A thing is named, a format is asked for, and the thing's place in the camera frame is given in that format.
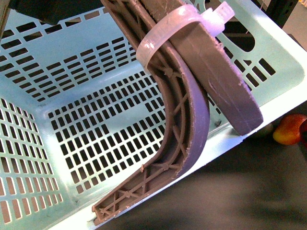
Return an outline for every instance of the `light blue plastic basket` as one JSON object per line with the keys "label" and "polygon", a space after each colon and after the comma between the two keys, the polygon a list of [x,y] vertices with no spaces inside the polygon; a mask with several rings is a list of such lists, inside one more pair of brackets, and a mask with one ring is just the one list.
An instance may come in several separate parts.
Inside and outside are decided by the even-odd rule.
{"label": "light blue plastic basket", "polygon": [[[242,69],[265,125],[307,99],[307,54],[253,3],[227,2],[256,43],[245,52],[218,38]],[[163,139],[156,83],[104,8],[56,26],[11,11],[0,77],[0,228],[94,229],[91,205]],[[214,102],[210,109],[204,153],[186,175],[245,138]]]}

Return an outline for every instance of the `black surface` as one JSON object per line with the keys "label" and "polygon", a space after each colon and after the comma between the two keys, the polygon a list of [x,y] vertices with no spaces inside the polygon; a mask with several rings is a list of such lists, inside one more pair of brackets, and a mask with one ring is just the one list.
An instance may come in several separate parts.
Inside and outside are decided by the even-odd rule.
{"label": "black surface", "polygon": [[102,6],[100,0],[11,0],[9,4],[11,9],[51,25]]}
{"label": "black surface", "polygon": [[281,28],[286,24],[298,0],[271,0],[266,14]]}

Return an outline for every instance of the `apple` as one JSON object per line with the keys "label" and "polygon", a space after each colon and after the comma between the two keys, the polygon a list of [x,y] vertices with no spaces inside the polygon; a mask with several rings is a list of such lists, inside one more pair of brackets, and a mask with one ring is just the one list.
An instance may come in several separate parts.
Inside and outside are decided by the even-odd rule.
{"label": "apple", "polygon": [[273,138],[283,145],[294,145],[301,140],[300,126],[307,120],[303,114],[289,114],[284,116],[273,133]]}

